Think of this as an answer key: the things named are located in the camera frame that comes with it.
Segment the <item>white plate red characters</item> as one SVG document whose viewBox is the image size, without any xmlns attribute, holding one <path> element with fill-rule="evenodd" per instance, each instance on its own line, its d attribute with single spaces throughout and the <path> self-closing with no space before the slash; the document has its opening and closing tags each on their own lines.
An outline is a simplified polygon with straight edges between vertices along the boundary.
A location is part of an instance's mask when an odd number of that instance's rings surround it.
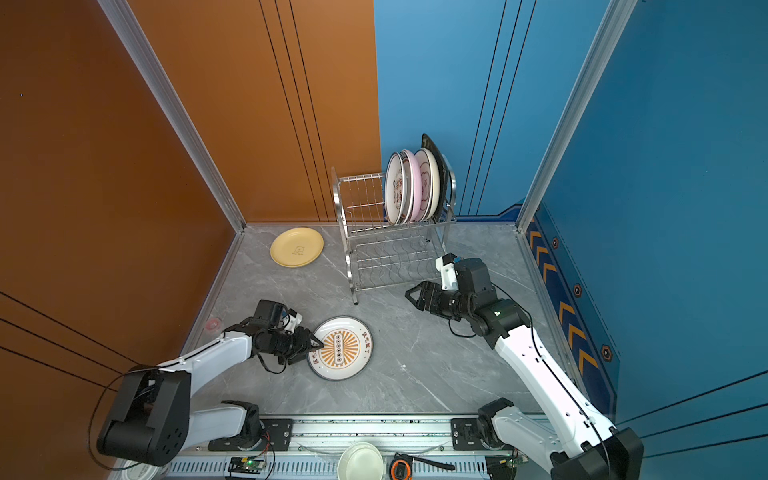
<svg viewBox="0 0 768 480">
<path fill-rule="evenodd" d="M 388 222 L 395 225 L 400 221 L 402 208 L 403 161 L 398 152 L 389 159 L 384 177 L 385 212 Z"/>
</svg>

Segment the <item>chrome two-tier dish rack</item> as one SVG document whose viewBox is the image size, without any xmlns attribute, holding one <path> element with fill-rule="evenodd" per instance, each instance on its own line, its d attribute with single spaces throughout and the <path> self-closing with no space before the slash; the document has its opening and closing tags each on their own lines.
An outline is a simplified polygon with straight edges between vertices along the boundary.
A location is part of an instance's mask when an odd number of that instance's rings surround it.
<svg viewBox="0 0 768 480">
<path fill-rule="evenodd" d="M 435 260 L 447 253 L 451 222 L 391 225 L 383 173 L 332 175 L 332 194 L 355 305 L 365 291 L 437 281 Z"/>
</svg>

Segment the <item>white plate green cloud outline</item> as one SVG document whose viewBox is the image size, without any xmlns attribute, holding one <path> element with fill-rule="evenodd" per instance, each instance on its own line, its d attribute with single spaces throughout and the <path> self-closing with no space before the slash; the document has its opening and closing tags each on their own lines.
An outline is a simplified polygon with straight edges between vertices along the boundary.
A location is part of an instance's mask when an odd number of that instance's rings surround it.
<svg viewBox="0 0 768 480">
<path fill-rule="evenodd" d="M 427 149 L 420 148 L 416 152 L 416 158 L 419 163 L 419 171 L 421 175 L 421 201 L 419 208 L 419 220 L 427 220 L 427 215 L 431 206 L 431 168 L 429 158 L 427 156 Z"/>
</svg>

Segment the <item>white plate orange sunburst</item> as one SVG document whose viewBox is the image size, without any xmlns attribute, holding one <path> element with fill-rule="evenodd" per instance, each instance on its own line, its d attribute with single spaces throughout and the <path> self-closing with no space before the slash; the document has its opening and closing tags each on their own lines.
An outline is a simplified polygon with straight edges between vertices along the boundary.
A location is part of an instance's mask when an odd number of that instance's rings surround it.
<svg viewBox="0 0 768 480">
<path fill-rule="evenodd" d="M 311 370 L 328 381 L 343 381 L 361 373 L 373 354 L 373 338 L 368 326 L 350 316 L 331 318 L 320 324 L 314 336 L 320 349 L 307 355 Z"/>
</svg>

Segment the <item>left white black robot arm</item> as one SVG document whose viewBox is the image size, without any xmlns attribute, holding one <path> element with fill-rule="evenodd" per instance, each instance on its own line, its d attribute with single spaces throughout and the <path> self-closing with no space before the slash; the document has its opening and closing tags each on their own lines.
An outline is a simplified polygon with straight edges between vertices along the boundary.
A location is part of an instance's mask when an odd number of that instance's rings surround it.
<svg viewBox="0 0 768 480">
<path fill-rule="evenodd" d="M 261 300 L 251 316 L 204 346 L 156 366 L 134 366 L 119 377 L 101 430 L 88 439 L 89 453 L 130 466 L 161 467 L 182 450 L 211 441 L 244 451 L 263 447 L 267 433 L 257 405 L 226 400 L 194 412 L 191 400 L 216 377 L 253 358 L 271 355 L 286 368 L 321 349 L 322 341 L 301 320 L 286 305 Z"/>
</svg>

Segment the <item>cream round plate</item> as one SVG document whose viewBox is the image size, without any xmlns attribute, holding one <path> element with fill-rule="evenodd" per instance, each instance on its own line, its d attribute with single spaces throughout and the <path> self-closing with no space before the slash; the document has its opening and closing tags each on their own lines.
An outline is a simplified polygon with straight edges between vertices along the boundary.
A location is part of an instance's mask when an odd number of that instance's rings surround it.
<svg viewBox="0 0 768 480">
<path fill-rule="evenodd" d="M 431 168 L 431 206 L 427 218 L 431 219 L 436 213 L 440 202 L 441 172 L 434 154 L 429 149 L 426 152 Z"/>
</svg>

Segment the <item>pink round plate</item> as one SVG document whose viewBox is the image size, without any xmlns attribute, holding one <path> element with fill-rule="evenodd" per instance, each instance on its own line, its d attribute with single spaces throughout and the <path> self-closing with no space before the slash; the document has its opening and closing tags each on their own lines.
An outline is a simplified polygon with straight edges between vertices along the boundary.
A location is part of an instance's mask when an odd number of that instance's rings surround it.
<svg viewBox="0 0 768 480">
<path fill-rule="evenodd" d="M 413 175 L 413 210 L 410 218 L 410 222 L 418 222 L 419 220 L 419 208 L 420 208 L 420 201 L 421 201 L 421 175 L 419 171 L 419 163 L 416 158 L 416 153 L 411 152 L 410 150 L 408 156 L 410 157 L 411 161 L 411 172 Z"/>
</svg>

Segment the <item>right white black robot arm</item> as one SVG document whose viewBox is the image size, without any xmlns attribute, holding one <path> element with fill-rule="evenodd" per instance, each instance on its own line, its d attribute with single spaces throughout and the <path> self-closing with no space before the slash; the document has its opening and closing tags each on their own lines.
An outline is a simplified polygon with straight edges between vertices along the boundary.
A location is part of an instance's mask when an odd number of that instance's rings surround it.
<svg viewBox="0 0 768 480">
<path fill-rule="evenodd" d="M 644 445 L 630 428 L 614 423 L 552 359 L 529 312 L 491 280 L 479 258 L 437 259 L 440 282 L 422 281 L 406 299 L 419 311 L 448 322 L 466 320 L 515 371 L 550 422 L 543 427 L 506 398 L 478 411 L 481 443 L 511 446 L 553 479 L 637 479 Z"/>
</svg>

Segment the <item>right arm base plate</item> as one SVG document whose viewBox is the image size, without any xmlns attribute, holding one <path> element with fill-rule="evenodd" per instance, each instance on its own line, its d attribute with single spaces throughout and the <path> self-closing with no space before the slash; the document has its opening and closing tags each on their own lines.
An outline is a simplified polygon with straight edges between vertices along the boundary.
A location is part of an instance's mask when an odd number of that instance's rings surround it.
<svg viewBox="0 0 768 480">
<path fill-rule="evenodd" d="M 501 442 L 487 419 L 481 417 L 452 418 L 450 426 L 452 445 L 456 451 L 516 450 L 513 445 Z"/>
</svg>

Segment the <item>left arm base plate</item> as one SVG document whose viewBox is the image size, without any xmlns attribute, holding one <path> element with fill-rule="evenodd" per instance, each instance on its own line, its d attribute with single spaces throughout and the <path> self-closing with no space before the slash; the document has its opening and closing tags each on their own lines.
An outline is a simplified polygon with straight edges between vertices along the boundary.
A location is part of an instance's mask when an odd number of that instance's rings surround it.
<svg viewBox="0 0 768 480">
<path fill-rule="evenodd" d="M 289 418 L 273 418 L 261 421 L 262 431 L 257 443 L 244 446 L 232 438 L 212 440 L 207 448 L 213 452 L 262 452 L 266 446 L 270 451 L 286 452 L 289 450 L 294 420 Z"/>
</svg>

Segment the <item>black square floral plate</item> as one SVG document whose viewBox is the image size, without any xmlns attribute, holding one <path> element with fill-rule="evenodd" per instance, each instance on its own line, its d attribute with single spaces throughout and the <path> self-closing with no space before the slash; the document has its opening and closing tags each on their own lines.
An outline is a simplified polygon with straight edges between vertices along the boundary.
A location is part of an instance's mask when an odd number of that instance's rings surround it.
<svg viewBox="0 0 768 480">
<path fill-rule="evenodd" d="M 429 219 L 434 223 L 451 222 L 454 216 L 456 197 L 456 179 L 446 157 L 440 152 L 435 142 L 426 134 L 421 137 L 421 147 L 433 154 L 438 166 L 440 180 L 439 202 Z"/>
</svg>

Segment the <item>yellow round plate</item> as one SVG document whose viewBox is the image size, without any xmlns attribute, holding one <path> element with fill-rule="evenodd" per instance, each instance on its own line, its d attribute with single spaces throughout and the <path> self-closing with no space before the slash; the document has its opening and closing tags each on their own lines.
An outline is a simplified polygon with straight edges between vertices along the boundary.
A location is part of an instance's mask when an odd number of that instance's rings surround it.
<svg viewBox="0 0 768 480">
<path fill-rule="evenodd" d="M 289 229 L 278 235 L 270 246 L 272 260 L 286 268 L 299 268 L 316 260 L 324 249 L 324 238 L 308 227 Z"/>
</svg>

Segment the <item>white plate green red rim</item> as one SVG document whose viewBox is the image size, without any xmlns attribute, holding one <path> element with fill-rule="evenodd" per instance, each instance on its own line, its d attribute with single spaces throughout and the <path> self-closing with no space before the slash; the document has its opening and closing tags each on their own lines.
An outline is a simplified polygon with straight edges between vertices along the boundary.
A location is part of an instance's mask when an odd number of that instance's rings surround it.
<svg viewBox="0 0 768 480">
<path fill-rule="evenodd" d="M 413 175 L 411 172 L 411 161 L 408 154 L 408 150 L 401 150 L 398 153 L 402 164 L 399 209 L 400 224 L 405 224 L 410 220 L 413 210 Z"/>
</svg>

